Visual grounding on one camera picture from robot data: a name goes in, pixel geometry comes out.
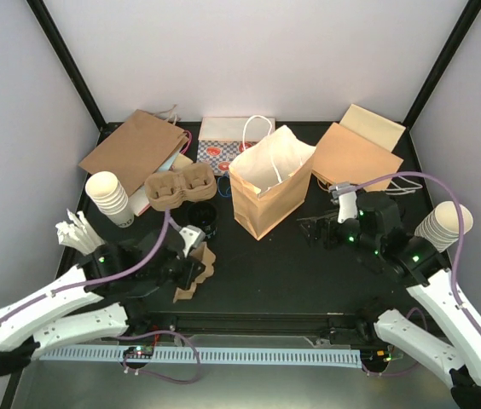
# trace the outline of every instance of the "blue wire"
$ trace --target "blue wire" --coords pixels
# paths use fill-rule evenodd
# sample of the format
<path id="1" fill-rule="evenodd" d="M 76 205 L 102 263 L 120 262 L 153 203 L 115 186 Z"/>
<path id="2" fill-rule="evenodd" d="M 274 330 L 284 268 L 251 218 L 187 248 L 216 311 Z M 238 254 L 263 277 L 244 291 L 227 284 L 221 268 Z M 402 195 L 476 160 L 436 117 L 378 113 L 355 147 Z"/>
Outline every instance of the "blue wire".
<path id="1" fill-rule="evenodd" d="M 217 192 L 220 193 L 220 196 L 222 196 L 223 198 L 226 198 L 226 199 L 229 199 L 231 198 L 233 195 L 231 194 L 231 186 L 229 186 L 227 189 L 225 189 L 225 193 L 222 193 L 222 189 L 220 189 L 220 181 L 224 178 L 224 177 L 227 177 L 229 179 L 229 174 L 227 172 L 225 172 L 223 175 L 221 175 L 220 177 L 218 177 L 217 179 Z"/>

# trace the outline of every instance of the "black tabletop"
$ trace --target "black tabletop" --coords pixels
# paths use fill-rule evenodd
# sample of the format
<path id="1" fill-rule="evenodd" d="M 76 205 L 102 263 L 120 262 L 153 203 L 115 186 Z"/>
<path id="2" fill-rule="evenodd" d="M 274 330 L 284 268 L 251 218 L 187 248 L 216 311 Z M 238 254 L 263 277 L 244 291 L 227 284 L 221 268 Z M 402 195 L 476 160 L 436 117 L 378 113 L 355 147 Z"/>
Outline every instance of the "black tabletop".
<path id="1" fill-rule="evenodd" d="M 285 123 L 304 142 L 315 145 L 330 124 Z M 195 159 L 199 124 L 181 124 L 190 130 L 194 142 L 188 156 Z M 394 153 L 403 158 L 402 170 L 416 170 L 410 135 L 406 132 Z M 405 226 L 413 231 L 430 210 L 426 193 L 397 197 Z M 215 273 L 197 288 L 194 298 L 172 302 L 174 288 L 168 285 L 148 297 L 148 308 L 156 312 L 209 314 L 330 314 L 353 313 L 371 298 L 383 297 L 401 311 L 415 302 L 401 287 L 373 275 L 356 262 L 348 245 L 326 251 L 309 247 L 296 219 L 319 216 L 331 209 L 328 194 L 312 176 L 305 202 L 260 241 L 255 240 L 233 218 L 231 199 L 216 195 L 217 236 L 209 243 L 216 254 Z M 186 224 L 184 203 L 171 212 L 179 224 Z M 129 228 L 117 228 L 91 203 L 86 216 L 106 241 L 141 239 L 160 228 L 163 214 L 147 210 Z"/>

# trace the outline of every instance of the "white backdrop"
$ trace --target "white backdrop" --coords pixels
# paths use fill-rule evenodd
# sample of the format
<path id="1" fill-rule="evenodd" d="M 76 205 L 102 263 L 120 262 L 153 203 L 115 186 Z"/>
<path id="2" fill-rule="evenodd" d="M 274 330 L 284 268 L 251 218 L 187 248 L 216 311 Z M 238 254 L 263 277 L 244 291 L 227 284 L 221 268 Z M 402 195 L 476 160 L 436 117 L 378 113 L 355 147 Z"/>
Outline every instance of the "white backdrop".
<path id="1" fill-rule="evenodd" d="M 401 121 L 466 0 L 47 0 L 107 121 Z"/>

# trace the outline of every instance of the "black table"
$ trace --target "black table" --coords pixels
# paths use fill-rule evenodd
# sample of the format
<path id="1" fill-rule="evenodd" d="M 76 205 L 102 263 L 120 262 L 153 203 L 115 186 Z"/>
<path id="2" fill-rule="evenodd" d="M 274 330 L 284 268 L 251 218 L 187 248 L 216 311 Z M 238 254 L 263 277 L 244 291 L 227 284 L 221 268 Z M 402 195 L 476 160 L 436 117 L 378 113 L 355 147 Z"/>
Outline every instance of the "black table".
<path id="1" fill-rule="evenodd" d="M 284 124 L 311 145 L 330 126 Z M 194 136 L 187 155 L 195 160 L 200 123 L 179 126 Z M 404 159 L 401 170 L 420 170 L 408 131 L 394 153 Z M 426 189 L 395 198 L 404 213 L 405 226 L 414 231 L 431 209 Z M 217 194 L 212 203 L 219 212 L 217 237 L 209 243 L 217 256 L 215 274 L 197 288 L 192 300 L 173 303 L 172 284 L 144 300 L 148 311 L 161 320 L 171 319 L 179 331 L 310 335 L 348 319 L 373 297 L 381 297 L 404 313 L 415 305 L 402 286 L 358 264 L 348 245 L 331 251 L 307 245 L 296 219 L 319 216 L 331 208 L 329 195 L 317 186 L 314 176 L 305 202 L 260 241 L 235 221 L 231 199 Z M 141 239 L 160 228 L 163 221 L 162 213 L 150 209 L 132 226 L 122 229 L 86 197 L 82 197 L 80 206 L 95 230 L 109 242 Z M 171 212 L 181 225 L 187 223 L 187 206 L 184 203 Z M 75 262 L 74 253 L 65 251 L 61 272 Z"/>

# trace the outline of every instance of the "white rope handle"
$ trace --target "white rope handle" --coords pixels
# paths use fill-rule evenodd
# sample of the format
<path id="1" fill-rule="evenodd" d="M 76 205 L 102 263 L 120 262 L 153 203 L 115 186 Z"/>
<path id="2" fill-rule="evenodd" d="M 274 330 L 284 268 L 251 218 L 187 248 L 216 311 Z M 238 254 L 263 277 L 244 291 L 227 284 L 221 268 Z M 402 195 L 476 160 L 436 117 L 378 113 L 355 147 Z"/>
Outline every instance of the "white rope handle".
<path id="1" fill-rule="evenodd" d="M 244 129 L 242 130 L 242 150 L 243 151 L 246 151 L 246 128 L 248 128 L 248 124 L 250 123 L 250 121 L 252 121 L 255 118 L 265 119 L 267 121 L 267 123 L 269 124 L 269 131 L 267 132 L 266 136 L 271 135 L 271 130 L 273 130 L 273 123 L 271 121 L 269 121 L 268 118 L 264 117 L 263 115 L 252 115 L 246 121 L 246 123 L 244 124 Z M 273 165 L 273 169 L 275 170 L 276 178 L 278 179 L 279 183 L 282 183 L 281 174 L 279 173 L 278 169 L 276 168 L 275 160 L 273 159 L 273 146 L 272 145 L 271 145 L 270 151 L 271 151 L 271 164 Z"/>

